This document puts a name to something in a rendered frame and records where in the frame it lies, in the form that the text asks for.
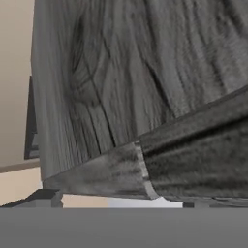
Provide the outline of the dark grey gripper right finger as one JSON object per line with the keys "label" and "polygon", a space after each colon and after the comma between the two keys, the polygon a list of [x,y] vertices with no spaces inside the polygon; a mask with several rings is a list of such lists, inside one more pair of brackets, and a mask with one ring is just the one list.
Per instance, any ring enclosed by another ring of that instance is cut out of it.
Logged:
{"label": "dark grey gripper right finger", "polygon": [[184,202],[183,208],[248,208],[248,205],[229,203]]}

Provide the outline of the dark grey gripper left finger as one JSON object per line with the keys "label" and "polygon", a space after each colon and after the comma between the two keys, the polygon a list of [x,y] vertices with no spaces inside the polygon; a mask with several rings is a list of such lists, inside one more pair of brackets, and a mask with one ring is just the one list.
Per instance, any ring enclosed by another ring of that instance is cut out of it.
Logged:
{"label": "dark grey gripper left finger", "polygon": [[59,190],[38,189],[27,198],[3,204],[3,207],[62,207],[62,197]]}

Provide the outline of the grey wood cabinet door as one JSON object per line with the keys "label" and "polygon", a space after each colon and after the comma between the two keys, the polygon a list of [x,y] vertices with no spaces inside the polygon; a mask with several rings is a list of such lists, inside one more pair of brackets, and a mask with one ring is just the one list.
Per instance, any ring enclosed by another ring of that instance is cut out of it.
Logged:
{"label": "grey wood cabinet door", "polygon": [[35,0],[43,184],[248,207],[248,0]]}

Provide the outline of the dark grey framed panel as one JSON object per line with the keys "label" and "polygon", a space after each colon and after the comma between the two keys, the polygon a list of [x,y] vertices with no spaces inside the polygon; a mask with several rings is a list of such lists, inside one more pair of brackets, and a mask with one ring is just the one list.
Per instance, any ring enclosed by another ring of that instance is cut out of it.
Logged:
{"label": "dark grey framed panel", "polygon": [[26,116],[26,131],[24,144],[24,159],[36,159],[39,157],[38,132],[36,125],[34,91],[32,78],[29,78],[28,105]]}

